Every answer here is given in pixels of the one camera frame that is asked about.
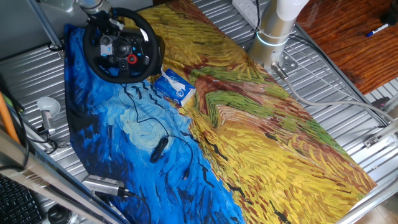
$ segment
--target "blue and white box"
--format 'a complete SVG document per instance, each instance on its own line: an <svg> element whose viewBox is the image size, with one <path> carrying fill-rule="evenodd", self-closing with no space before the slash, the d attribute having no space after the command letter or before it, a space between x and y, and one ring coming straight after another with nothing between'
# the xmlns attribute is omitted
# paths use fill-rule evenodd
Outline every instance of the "blue and white box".
<svg viewBox="0 0 398 224"><path fill-rule="evenodd" d="M162 70L162 76L155 82L155 88L174 102L183 106L195 93L196 89L173 70Z"/></svg>

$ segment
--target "blue pen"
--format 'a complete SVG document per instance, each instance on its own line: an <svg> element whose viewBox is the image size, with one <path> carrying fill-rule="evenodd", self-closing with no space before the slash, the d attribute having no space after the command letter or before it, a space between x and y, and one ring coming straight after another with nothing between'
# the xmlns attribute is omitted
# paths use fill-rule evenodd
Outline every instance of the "blue pen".
<svg viewBox="0 0 398 224"><path fill-rule="evenodd" d="M370 32L370 33L368 33L368 34L366 34L366 37L370 37L370 36L372 36L373 34L379 32L380 30L383 30L383 29L385 29L385 28L387 28L387 27L388 27L388 24L384 24L383 26L380 26L380 27L377 28L376 30L374 30L374 31L372 31L372 32Z"/></svg>

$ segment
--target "black keyboard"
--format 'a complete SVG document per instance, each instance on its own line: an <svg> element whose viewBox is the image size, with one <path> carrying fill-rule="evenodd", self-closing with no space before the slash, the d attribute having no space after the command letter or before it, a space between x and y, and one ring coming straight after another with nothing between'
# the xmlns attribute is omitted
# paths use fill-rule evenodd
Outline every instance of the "black keyboard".
<svg viewBox="0 0 398 224"><path fill-rule="evenodd" d="M43 212L32 192L0 174L0 223L38 224L43 220Z"/></svg>

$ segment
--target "blue fabric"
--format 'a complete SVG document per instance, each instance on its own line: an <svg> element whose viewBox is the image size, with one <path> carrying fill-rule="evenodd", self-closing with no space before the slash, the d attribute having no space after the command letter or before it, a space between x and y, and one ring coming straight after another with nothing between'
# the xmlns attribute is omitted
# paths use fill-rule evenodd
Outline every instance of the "blue fabric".
<svg viewBox="0 0 398 224"><path fill-rule="evenodd" d="M191 119L155 94L147 81L118 85L100 79L84 58L83 33L65 26L65 91L71 143L88 173L121 180L144 197L152 223L244 223L232 193L216 179L198 144L182 134L189 133ZM125 91L137 105L139 121L157 118L169 134L191 145L193 155L181 140L169 138L160 160L149 162L165 130L153 119L136 123L134 104ZM184 180L191 156L190 175ZM131 223L149 222L147 208L138 199L113 197L111 202Z"/></svg>

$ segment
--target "steering wheel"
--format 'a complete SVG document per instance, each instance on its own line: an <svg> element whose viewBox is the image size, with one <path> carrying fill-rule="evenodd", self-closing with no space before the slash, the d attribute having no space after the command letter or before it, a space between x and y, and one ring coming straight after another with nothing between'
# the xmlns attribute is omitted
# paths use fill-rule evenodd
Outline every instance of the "steering wheel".
<svg viewBox="0 0 398 224"><path fill-rule="evenodd" d="M83 37L87 64L103 80L110 83L137 83L157 73L161 62L157 36L150 24L138 13L114 8L114 16L132 19L141 30L122 30L119 35L100 34L89 24ZM108 68L118 68L112 75Z"/></svg>

